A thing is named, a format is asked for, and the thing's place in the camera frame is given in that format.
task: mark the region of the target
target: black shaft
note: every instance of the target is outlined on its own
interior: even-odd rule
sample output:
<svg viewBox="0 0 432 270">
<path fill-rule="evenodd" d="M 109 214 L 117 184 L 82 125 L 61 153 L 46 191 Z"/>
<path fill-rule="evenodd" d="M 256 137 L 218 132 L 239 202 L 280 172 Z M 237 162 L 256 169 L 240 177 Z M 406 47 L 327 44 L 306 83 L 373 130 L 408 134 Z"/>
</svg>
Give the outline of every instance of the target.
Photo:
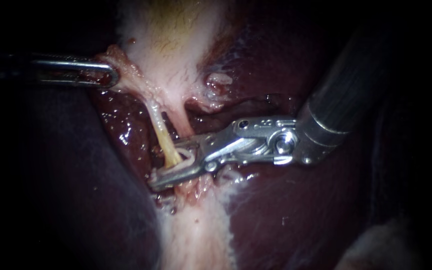
<svg viewBox="0 0 432 270">
<path fill-rule="evenodd" d="M 389 86 L 393 29 L 371 21 L 352 36 L 309 102 L 315 120 L 336 132 L 351 132 Z"/>
</svg>

